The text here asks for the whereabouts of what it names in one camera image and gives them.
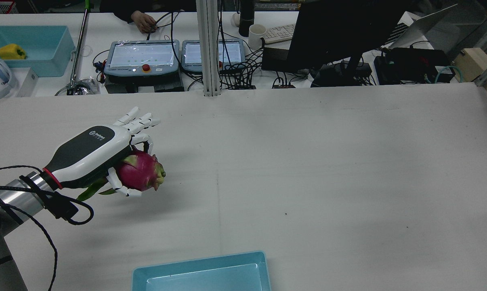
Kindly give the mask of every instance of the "desk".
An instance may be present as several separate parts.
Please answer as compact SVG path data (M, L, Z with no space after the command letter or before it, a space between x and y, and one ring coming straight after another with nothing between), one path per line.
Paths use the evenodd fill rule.
M166 181L142 198L95 195L84 226L39 212L59 250L55 291L127 291L138 266L252 250L266 252L274 291L487 291L482 88L8 98L0 166L44 166L134 105L162 120L146 132ZM6 239L29 290L47 289L40 230L28 222Z
M158 19L164 13L150 13L155 19ZM240 37L236 27L231 24L231 15L233 13L223 13L223 27L224 31ZM78 42L78 35L80 32L80 26L82 24L83 15L79 13L70 14L44 14L44 15L0 15L0 25L66 25L68 26L71 36L76 44ZM297 19L297 12L278 11L278 12L256 12L255 23L263 24L265 27L274 27L284 24L295 23ZM401 22L411 24L412 19L407 13L401 19ZM167 26L158 31L158 33L152 34L151 39L163 39L165 35L170 35L170 27ZM174 23L174 38L179 40L186 39L199 39L199 33L197 31L197 15L196 13L181 13L177 17L177 21ZM146 35L142 35L134 24L126 24L126 22L116 18L111 13L91 13L88 19L87 32L83 41L83 46L89 46L92 48L92 52L83 57L81 65L78 68L78 79L96 77L96 72L92 66L92 60L94 56L103 51L109 49L113 41L118 40L138 40L146 39ZM273 44L271 47L288 49L290 42L281 42ZM429 44L418 44L419 48L426 48ZM364 60L373 67L373 61L375 55L379 55L379 52L368 52L363 55ZM104 53L98 60L107 58L107 53ZM71 74L72 62L69 63L62 77L54 78L39 78L36 88L34 90L34 96L52 96L62 87L69 82L69 76ZM273 84L273 80L276 75L274 72L257 71L255 78L253 79L254 85L257 88L266 89L270 88ZM187 87L192 80L186 76L183 76L185 87ZM295 83L298 87L309 87L310 81L297 81ZM201 85L194 85L193 89L201 89ZM105 87L101 86L101 92L107 93Z

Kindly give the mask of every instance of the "touchscreen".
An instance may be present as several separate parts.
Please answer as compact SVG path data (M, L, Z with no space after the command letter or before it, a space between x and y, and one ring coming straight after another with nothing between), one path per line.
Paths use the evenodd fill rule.
M112 67L173 65L172 44L120 44L114 47Z
M223 63L241 63L240 43L226 42L225 48L223 44L218 44L218 59ZM186 44L185 63L197 64L201 63L201 45L198 42Z

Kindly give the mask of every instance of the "person's hand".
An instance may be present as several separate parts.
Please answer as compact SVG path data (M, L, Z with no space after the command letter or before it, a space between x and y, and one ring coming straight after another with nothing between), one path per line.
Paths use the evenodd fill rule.
M152 16L142 13L141 11L134 11L130 18L134 21L141 33L155 31L155 20Z

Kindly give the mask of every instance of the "person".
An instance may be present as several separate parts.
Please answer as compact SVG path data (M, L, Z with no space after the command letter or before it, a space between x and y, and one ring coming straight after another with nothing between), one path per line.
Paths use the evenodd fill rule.
M114 13L127 23L134 22L141 33L155 30L155 19L147 12L197 11L195 0L102 0L100 12Z

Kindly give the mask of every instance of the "yellow bell pepper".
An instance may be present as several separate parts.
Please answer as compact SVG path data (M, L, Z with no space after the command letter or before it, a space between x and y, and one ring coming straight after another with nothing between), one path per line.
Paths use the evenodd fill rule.
M17 44L7 44L0 48L2 59L26 59L26 52Z

